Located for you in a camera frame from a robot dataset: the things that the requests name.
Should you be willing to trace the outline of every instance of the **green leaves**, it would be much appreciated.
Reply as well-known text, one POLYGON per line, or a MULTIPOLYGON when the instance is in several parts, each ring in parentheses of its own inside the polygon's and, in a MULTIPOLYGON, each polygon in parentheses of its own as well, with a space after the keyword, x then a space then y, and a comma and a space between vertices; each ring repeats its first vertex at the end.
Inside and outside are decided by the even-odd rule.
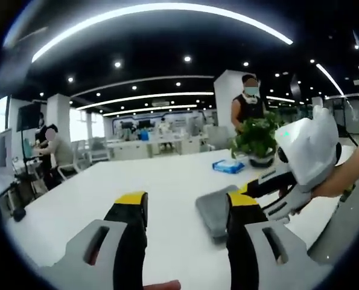
POLYGON ((276 149, 275 131, 284 125, 281 117, 268 112, 264 118, 249 118, 241 124, 242 133, 238 134, 231 145, 232 157, 235 158, 237 152, 247 155, 253 154, 257 157, 266 157, 271 148, 276 149))

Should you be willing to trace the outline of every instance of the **black vest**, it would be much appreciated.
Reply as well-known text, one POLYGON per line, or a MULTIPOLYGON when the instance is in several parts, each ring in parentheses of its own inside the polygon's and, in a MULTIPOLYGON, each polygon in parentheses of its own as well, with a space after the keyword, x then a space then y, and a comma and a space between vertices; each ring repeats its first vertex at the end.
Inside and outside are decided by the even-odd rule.
POLYGON ((261 98, 257 98, 256 104, 248 104, 242 94, 235 97, 234 100, 238 100, 241 105, 240 113, 237 118, 240 123, 248 118, 264 118, 261 98))

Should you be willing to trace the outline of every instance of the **human arm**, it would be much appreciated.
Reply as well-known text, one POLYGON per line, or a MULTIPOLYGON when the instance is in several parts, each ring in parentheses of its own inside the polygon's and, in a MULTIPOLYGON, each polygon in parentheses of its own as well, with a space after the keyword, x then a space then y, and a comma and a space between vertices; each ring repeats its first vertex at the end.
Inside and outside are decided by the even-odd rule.
POLYGON ((339 196, 357 179, 359 179, 359 147, 345 163, 336 167, 331 175, 313 191, 312 197, 339 196))
POLYGON ((232 102, 232 110, 231 110, 231 122, 234 125, 235 129, 240 131, 241 130, 241 123, 238 121, 238 116, 240 114, 241 104, 238 100, 234 100, 232 102))

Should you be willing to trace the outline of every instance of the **column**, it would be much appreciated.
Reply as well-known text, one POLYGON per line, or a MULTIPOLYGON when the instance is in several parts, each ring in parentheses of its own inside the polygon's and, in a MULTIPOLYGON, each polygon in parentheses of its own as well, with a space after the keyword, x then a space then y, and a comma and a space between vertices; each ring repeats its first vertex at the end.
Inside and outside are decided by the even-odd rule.
POLYGON ((56 94, 48 99, 46 106, 46 125, 55 124, 59 129, 60 137, 67 143, 71 142, 69 133, 69 104, 71 98, 56 94))

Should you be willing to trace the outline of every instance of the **face mask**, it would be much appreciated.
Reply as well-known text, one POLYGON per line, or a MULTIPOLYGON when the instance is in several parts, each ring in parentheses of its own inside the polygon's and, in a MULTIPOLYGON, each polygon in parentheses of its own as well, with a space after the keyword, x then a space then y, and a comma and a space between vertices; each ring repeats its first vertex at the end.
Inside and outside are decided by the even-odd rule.
POLYGON ((256 86, 248 86, 245 88, 245 93, 248 95, 255 95, 258 93, 258 88, 256 86))

